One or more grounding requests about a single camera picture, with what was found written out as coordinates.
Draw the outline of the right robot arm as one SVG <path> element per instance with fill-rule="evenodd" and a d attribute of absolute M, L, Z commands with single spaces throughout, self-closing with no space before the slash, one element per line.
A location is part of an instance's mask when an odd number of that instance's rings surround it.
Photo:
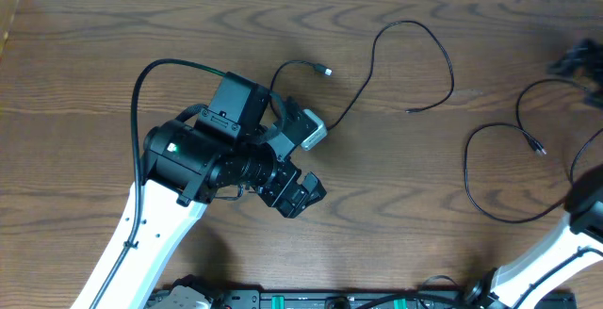
<path fill-rule="evenodd" d="M 572 78 L 575 72 L 597 84 L 588 89 Z M 515 102 L 515 124 L 492 122 L 479 126 L 470 133 L 464 146 L 464 188 L 472 205 L 490 220 L 507 224 L 524 224 L 541 219 L 553 210 L 563 207 L 557 225 L 544 238 L 507 265 L 494 268 L 464 295 L 464 304 L 475 308 L 536 308 L 551 291 L 575 274 L 591 265 L 602 262 L 602 164 L 585 172 L 579 179 L 575 168 L 590 144 L 602 135 L 597 130 L 576 153 L 568 172 L 570 189 L 566 196 L 538 215 L 521 220 L 496 217 L 481 208 L 470 192 L 468 149 L 471 139 L 480 130 L 504 126 L 522 133 L 531 149 L 545 155 L 541 141 L 528 132 L 521 121 L 520 103 L 523 96 L 537 85 L 560 82 L 585 92 L 584 103 L 602 110 L 602 42 L 583 39 L 559 60 L 549 66 L 545 78 L 531 83 L 520 92 Z"/>

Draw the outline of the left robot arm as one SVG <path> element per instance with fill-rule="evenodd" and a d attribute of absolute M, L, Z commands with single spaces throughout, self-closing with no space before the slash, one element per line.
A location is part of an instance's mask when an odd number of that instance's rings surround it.
<path fill-rule="evenodd" d="M 141 308 L 175 248 L 224 187 L 250 189 L 293 219 L 326 191 L 290 160 L 327 135 L 293 99 L 226 73 L 207 106 L 195 105 L 144 140 L 141 179 L 76 308 Z"/>

